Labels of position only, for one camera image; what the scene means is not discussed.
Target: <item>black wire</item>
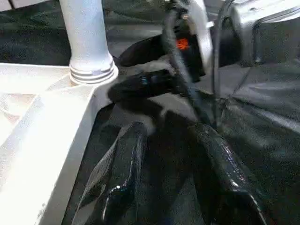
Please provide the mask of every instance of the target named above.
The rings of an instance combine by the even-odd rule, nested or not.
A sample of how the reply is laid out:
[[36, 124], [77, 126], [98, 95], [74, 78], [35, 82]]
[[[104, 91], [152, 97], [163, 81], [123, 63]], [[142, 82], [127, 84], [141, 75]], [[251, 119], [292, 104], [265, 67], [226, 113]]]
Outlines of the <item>black wire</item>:
[[219, 74], [219, 51], [222, 34], [222, 25], [226, 17], [229, 7], [232, 5], [234, 0], [226, 0], [222, 5], [217, 21], [214, 26], [214, 39], [213, 39], [213, 65], [212, 65], [212, 90], [214, 94], [213, 114], [215, 119], [214, 127], [220, 126], [220, 114], [219, 114], [219, 101], [220, 101], [220, 74]]
[[10, 7], [11, 7], [12, 9], [15, 9], [15, 5], [14, 5], [14, 3], [13, 3], [13, 0], [8, 0], [8, 2], [9, 2], [9, 4], [10, 4]]
[[177, 81], [183, 89], [184, 94], [187, 96], [190, 104], [192, 105], [198, 119], [201, 122], [212, 126], [207, 113], [202, 109], [202, 99], [192, 85], [191, 76], [183, 62], [181, 52], [176, 45], [176, 35], [174, 32], [174, 27], [181, 11], [182, 9], [173, 7], [167, 13], [164, 22], [162, 43], [165, 51], [169, 54], [172, 65], [176, 69]]

